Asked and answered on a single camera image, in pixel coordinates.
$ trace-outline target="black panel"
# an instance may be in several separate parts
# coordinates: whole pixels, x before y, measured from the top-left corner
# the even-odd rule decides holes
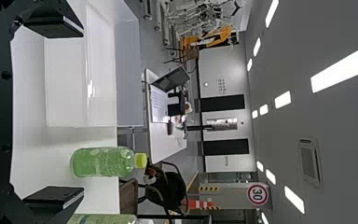
[[[208,141],[203,143],[205,156],[249,154],[248,139]]]
[[[245,108],[244,95],[232,95],[201,99],[201,112],[236,110]]]

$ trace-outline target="white partition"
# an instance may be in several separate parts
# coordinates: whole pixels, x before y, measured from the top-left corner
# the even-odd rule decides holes
[[[121,118],[123,109],[117,113],[117,98],[122,99],[128,95],[123,90],[131,90],[134,83],[121,83],[124,79],[121,77],[138,77],[139,91],[136,93],[140,94],[137,97],[141,102],[134,99],[133,104],[142,106],[139,78],[142,68],[136,17],[123,0],[68,2],[85,26],[85,36],[45,41],[48,126],[113,127],[117,126],[118,120],[121,120],[119,125],[122,125],[123,120],[134,119],[136,116],[142,120],[141,107],[139,115],[133,108],[132,114],[124,113],[127,115],[124,119]],[[123,22],[134,23],[135,26],[130,26],[134,30],[128,31],[128,27],[122,25]],[[123,33],[131,34],[131,42],[120,38]],[[122,57],[131,59],[132,63],[123,63]]]

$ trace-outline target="machine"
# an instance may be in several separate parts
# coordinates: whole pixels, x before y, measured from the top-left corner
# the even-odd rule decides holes
[[[164,22],[158,17],[156,30],[164,33],[164,45],[170,44],[170,30],[180,40],[187,36],[203,38],[214,32],[231,27],[232,31],[241,26],[241,10],[244,0],[158,0],[157,13],[164,15]]]
[[[0,223],[64,224],[83,200],[83,189],[48,187],[22,201],[9,182],[13,78],[21,78],[13,74],[10,41],[23,25],[47,38],[83,36],[83,25],[66,1],[0,0]]]

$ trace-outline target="desk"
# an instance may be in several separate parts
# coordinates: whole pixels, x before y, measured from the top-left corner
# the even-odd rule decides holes
[[[72,153],[80,147],[114,147],[116,128],[48,128],[44,39],[20,28],[11,43],[14,81],[14,136],[10,182],[24,198],[46,186],[85,188],[77,213],[118,214],[118,178],[76,179]]]
[[[184,139],[184,132],[173,128],[172,135],[167,133],[166,123],[153,123],[150,105],[149,83],[158,79],[158,76],[149,69],[145,72],[145,105],[147,115],[147,133],[149,139],[149,155],[152,163],[158,163],[171,155],[187,148],[187,140]]]

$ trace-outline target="light fixture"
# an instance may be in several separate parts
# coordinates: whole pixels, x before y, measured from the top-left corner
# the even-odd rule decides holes
[[[261,47],[261,39],[258,38],[257,41],[255,42],[254,56],[257,56],[257,53],[260,50],[260,47]]]
[[[290,91],[287,91],[275,99],[275,108],[279,109],[286,105],[290,105],[290,103],[292,103],[292,96]]]
[[[269,28],[269,25],[271,24],[272,18],[274,17],[278,5],[279,5],[279,0],[272,0],[271,7],[269,8],[266,17],[266,28]]]
[[[248,62],[248,72],[250,72],[250,71],[251,71],[252,66],[253,66],[253,60],[252,60],[252,59],[250,59],[250,60],[249,60],[249,62]]]
[[[264,213],[261,213],[261,219],[263,220],[264,224],[269,224],[269,221],[267,220],[267,217]]]
[[[287,187],[284,187],[284,195],[302,214],[305,214],[304,201],[302,199]]]
[[[252,119],[257,119],[258,117],[258,111],[255,110],[254,112],[252,112]]]
[[[271,181],[272,184],[274,185],[277,184],[277,179],[275,178],[275,175],[270,170],[266,170],[266,176],[268,180]]]
[[[268,105],[262,105],[260,107],[260,115],[263,116],[269,112],[269,106]]]
[[[358,50],[310,79],[313,93],[358,76]]]
[[[257,162],[257,169],[259,169],[261,172],[264,172],[264,165],[260,161]]]

